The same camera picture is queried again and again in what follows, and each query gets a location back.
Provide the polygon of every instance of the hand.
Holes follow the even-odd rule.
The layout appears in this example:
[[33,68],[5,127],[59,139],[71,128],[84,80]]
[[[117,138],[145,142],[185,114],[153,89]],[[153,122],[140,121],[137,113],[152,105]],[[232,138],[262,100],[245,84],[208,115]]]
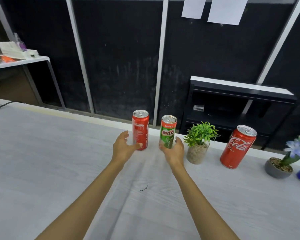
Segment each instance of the hand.
[[171,149],[166,148],[163,143],[159,144],[159,148],[163,151],[172,170],[179,167],[184,168],[183,156],[185,154],[185,149],[179,137],[176,137],[176,144]]
[[135,145],[127,145],[128,131],[120,133],[115,143],[113,144],[113,153],[111,162],[118,162],[125,164],[132,156],[136,149],[142,147],[142,143],[136,143]]

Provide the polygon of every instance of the green can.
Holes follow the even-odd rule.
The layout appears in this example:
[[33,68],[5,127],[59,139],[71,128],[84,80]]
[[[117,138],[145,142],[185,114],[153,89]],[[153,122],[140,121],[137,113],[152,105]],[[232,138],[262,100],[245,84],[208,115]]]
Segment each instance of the green can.
[[166,148],[172,148],[174,134],[176,132],[177,118],[165,115],[161,118],[160,141]]

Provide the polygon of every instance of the coca-cola can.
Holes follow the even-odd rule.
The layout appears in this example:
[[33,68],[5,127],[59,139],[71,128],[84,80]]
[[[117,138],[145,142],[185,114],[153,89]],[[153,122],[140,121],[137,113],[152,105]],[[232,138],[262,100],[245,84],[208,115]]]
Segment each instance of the coca-cola can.
[[232,132],[229,142],[220,157],[221,163],[227,168],[237,168],[256,137],[256,130],[246,125],[238,125]]
[[142,143],[138,150],[144,150],[148,146],[149,136],[149,113],[148,111],[138,109],[132,113],[132,134],[133,144]]

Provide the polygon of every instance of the blue flower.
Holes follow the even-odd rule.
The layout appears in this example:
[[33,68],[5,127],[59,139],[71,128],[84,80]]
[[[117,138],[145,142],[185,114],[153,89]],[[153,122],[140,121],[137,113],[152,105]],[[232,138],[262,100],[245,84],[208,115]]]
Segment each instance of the blue flower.
[[300,141],[298,139],[287,141],[286,145],[289,148],[285,148],[284,151],[290,152],[290,157],[294,158],[296,155],[300,157]]

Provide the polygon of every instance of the white table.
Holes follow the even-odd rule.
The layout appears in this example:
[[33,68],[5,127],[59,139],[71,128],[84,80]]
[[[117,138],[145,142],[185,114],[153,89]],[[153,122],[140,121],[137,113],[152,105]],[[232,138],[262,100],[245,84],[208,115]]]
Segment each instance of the white table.
[[[26,104],[1,108],[0,239],[34,239],[105,168],[126,129],[131,125]],[[199,239],[157,147],[159,131],[149,134],[148,148],[127,162],[85,239]],[[241,240],[300,239],[300,181],[274,179],[263,169],[267,158],[283,155],[250,149],[228,169],[219,161],[224,147],[211,143],[202,165],[185,160],[213,207]]]
[[56,76],[54,74],[54,71],[53,71],[53,68],[52,68],[52,65],[51,65],[51,62],[50,62],[50,58],[48,56],[40,56],[38,58],[32,58],[32,59],[26,59],[26,60],[18,60],[18,61],[14,61],[14,62],[8,62],[8,63],[0,63],[0,69],[3,69],[3,68],[9,68],[9,67],[15,67],[15,66],[22,66],[23,67],[23,70],[24,70],[24,73],[29,81],[29,84],[34,92],[34,95],[36,96],[36,99],[38,100],[38,102],[40,104],[43,104],[42,100],[41,100],[41,97],[39,95],[39,92],[36,88],[36,85],[32,79],[32,76],[27,68],[27,64],[31,64],[31,63],[35,63],[35,62],[40,62],[40,61],[46,61],[47,62],[47,65],[48,65],[48,68],[49,68],[49,71],[50,71],[50,74],[51,74],[51,77],[52,77],[52,80],[53,80],[53,83],[56,87],[56,92],[58,94],[58,97],[60,99],[60,103],[62,105],[62,107],[65,109],[65,103],[63,101],[63,98],[62,98],[62,95],[61,95],[61,92],[60,92],[60,88],[59,88],[59,85],[58,85],[58,82],[57,82],[57,79],[56,79]]

